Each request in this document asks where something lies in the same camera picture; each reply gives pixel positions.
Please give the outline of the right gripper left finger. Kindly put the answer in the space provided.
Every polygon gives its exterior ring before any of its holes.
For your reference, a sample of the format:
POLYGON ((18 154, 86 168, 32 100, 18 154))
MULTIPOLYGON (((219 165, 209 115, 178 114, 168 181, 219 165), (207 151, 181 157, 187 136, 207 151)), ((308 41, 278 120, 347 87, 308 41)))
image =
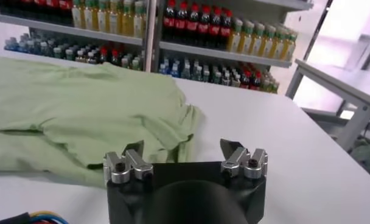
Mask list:
POLYGON ((143 160, 144 141, 127 144, 123 152, 108 152, 103 157, 104 183, 109 181, 115 184, 125 184, 131 177, 140 181, 150 178, 153 173, 153 165, 143 160))

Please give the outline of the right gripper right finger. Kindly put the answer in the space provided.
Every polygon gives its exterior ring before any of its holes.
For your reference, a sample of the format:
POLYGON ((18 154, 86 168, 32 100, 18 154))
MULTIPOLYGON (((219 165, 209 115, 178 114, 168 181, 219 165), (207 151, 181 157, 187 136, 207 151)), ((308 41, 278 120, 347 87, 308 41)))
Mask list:
POLYGON ((220 170, 226 177, 237 177, 240 171, 250 180, 267 176, 268 154, 265 149, 255 149, 251 153, 240 142, 227 139, 220 140, 220 148, 225 157, 220 164, 220 170))

